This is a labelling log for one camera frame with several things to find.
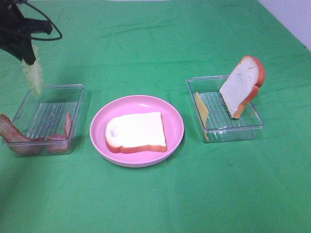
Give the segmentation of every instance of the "table surface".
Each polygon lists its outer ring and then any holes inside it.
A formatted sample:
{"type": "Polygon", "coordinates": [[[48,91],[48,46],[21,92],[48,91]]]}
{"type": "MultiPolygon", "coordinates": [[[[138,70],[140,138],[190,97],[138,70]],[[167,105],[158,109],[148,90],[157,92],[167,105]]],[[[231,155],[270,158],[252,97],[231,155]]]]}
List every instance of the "table surface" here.
{"type": "MultiPolygon", "coordinates": [[[[31,3],[64,35],[33,41],[44,84],[82,83],[89,103],[71,154],[16,157],[0,145],[1,232],[311,231],[311,53],[257,1],[31,3]],[[266,69],[253,101],[264,128],[203,143],[186,79],[229,74],[246,54],[266,69]],[[159,97],[182,116],[183,140],[165,161],[126,168],[93,147],[95,114],[128,95],[159,97]]],[[[0,112],[13,118],[28,84],[21,62],[0,56],[0,112]]]]}

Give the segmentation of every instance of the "toy bacon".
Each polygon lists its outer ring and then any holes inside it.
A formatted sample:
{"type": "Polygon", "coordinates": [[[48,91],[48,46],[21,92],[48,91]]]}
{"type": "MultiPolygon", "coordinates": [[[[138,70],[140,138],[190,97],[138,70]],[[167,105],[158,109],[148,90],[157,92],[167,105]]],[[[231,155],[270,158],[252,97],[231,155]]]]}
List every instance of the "toy bacon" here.
{"type": "MultiPolygon", "coordinates": [[[[69,137],[69,132],[72,126],[71,114],[67,113],[66,122],[63,127],[63,134],[53,134],[47,138],[47,141],[51,140],[64,140],[69,137]]],[[[11,120],[5,115],[0,113],[0,136],[8,143],[11,142],[40,142],[44,141],[44,137],[29,138],[23,135],[11,122],[11,120]]],[[[19,154],[37,154],[41,151],[43,145],[10,145],[10,149],[19,154]]],[[[47,145],[47,151],[51,153],[64,152],[70,147],[70,139],[66,143],[59,142],[47,145]]]]}

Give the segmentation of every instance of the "clear plastic container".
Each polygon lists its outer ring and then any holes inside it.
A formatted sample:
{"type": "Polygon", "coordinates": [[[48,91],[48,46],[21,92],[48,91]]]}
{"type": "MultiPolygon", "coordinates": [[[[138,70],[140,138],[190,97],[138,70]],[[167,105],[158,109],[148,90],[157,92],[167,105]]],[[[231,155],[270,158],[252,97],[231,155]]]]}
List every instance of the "clear plastic container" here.
{"type": "Polygon", "coordinates": [[[29,138],[43,137],[45,140],[6,142],[3,139],[2,143],[12,150],[21,148],[21,151],[27,151],[27,153],[17,152],[17,156],[71,153],[74,136],[79,127],[83,92],[82,84],[46,85],[43,86],[39,97],[29,90],[12,123],[25,136],[29,138]],[[68,137],[47,140],[53,134],[65,134],[63,127],[67,113],[71,114],[72,120],[68,137]]]}
{"type": "Polygon", "coordinates": [[[202,132],[202,140],[205,143],[254,139],[259,130],[263,128],[263,120],[252,103],[246,105],[240,119],[231,118],[219,93],[220,87],[227,78],[228,75],[222,75],[187,80],[190,99],[197,115],[199,130],[202,132]],[[199,93],[209,111],[206,124],[203,123],[195,102],[196,92],[199,93]]]}

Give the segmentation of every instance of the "green tablecloth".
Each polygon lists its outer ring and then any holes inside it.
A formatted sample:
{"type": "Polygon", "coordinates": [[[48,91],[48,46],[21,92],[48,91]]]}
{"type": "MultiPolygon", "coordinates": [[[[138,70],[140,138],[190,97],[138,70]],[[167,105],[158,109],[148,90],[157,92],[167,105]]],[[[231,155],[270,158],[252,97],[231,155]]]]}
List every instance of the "green tablecloth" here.
{"type": "MultiPolygon", "coordinates": [[[[33,41],[44,84],[82,83],[90,99],[71,154],[15,157],[1,145],[1,232],[311,231],[311,53],[257,1],[31,3],[64,35],[33,41]],[[253,101],[261,135],[205,144],[186,79],[229,74],[246,54],[266,68],[253,101]],[[185,134],[165,161],[125,168],[95,150],[89,127],[105,104],[138,94],[174,105],[185,134]]],[[[28,84],[19,60],[0,57],[0,112],[13,118],[28,84]]]]}

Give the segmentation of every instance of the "bread slice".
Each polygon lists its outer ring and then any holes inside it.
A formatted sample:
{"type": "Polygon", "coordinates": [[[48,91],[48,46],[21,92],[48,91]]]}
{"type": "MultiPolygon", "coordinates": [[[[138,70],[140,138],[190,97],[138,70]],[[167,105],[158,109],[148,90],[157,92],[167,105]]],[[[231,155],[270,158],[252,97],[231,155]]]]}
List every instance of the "bread slice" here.
{"type": "Polygon", "coordinates": [[[113,153],[167,150],[160,112],[114,117],[105,129],[105,141],[113,153]]]}
{"type": "Polygon", "coordinates": [[[265,70],[260,60],[250,55],[244,56],[220,88],[232,118],[240,118],[264,80],[265,70]]]}

